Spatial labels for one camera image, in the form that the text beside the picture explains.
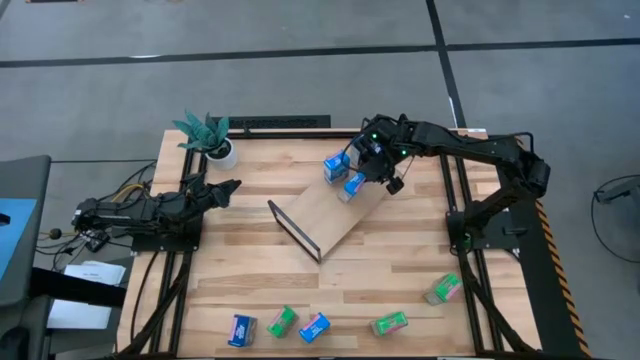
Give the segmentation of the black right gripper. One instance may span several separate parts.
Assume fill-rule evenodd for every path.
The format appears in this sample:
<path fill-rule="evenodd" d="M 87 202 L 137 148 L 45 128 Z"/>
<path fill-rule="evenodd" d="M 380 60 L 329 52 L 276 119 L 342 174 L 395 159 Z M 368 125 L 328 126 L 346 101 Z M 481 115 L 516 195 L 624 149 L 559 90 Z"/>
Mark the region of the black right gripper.
<path fill-rule="evenodd" d="M 358 174 L 365 176 L 366 182 L 382 183 L 394 175 L 390 154 L 391 136 L 382 130 L 363 130 L 357 137 L 359 159 L 356 164 Z"/>

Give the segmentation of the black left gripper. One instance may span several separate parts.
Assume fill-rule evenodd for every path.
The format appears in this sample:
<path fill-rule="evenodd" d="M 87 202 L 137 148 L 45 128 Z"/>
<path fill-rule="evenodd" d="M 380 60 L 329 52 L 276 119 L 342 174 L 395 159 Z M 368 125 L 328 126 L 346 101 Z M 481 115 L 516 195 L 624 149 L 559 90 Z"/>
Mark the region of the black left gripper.
<path fill-rule="evenodd" d="M 219 184 L 223 192 L 219 194 L 217 185 L 206 184 L 197 193 L 197 207 L 199 210 L 209 210 L 216 207 L 228 207 L 230 205 L 231 194 L 242 184 L 241 180 L 229 179 Z"/>

